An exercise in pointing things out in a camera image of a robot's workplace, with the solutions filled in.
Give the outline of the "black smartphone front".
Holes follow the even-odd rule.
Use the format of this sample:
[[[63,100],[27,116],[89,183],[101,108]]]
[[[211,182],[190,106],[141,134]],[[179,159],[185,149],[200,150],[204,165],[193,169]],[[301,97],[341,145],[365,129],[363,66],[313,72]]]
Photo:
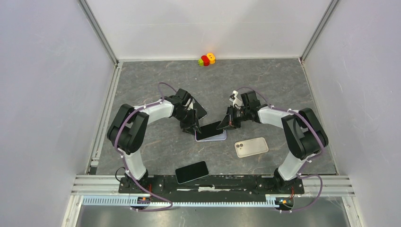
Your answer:
[[[205,161],[183,166],[175,170],[176,180],[179,184],[197,180],[209,175]]]

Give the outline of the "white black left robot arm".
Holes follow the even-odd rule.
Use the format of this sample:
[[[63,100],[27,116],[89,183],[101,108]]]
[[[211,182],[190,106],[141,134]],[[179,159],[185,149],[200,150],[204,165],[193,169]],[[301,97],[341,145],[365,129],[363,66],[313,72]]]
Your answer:
[[[122,104],[108,129],[107,138],[123,159],[126,174],[132,178],[132,189],[141,193],[148,188],[148,179],[144,177],[148,171],[140,153],[147,126],[173,117],[179,121],[183,132],[194,135],[201,132],[199,120],[206,115],[204,107],[181,88],[175,95],[161,96],[150,104]]]

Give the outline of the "beige translucent phone case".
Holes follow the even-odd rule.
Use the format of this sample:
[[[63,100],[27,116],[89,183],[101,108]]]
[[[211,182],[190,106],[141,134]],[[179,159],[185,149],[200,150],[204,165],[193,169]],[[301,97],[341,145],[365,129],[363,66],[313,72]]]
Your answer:
[[[249,157],[269,151],[265,138],[259,137],[235,143],[235,150],[239,158]]]

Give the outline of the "lilac phone case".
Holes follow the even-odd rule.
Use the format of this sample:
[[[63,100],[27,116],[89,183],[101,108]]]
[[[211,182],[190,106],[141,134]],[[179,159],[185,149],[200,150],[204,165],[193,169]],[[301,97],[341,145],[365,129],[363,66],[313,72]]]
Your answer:
[[[201,133],[195,132],[195,140],[197,142],[204,141],[223,141],[227,138],[225,130],[202,130]]]

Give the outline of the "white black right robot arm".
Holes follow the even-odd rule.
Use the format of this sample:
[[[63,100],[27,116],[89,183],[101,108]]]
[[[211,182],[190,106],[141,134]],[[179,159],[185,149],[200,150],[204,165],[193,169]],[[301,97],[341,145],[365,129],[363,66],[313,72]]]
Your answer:
[[[292,180],[298,177],[304,163],[328,145],[328,137],[312,109],[282,109],[261,104],[258,97],[259,93],[254,90],[242,94],[234,90],[229,97],[232,104],[217,128],[239,129],[242,122],[253,121],[283,129],[289,153],[274,172],[273,187],[277,192],[285,193],[292,187]]]

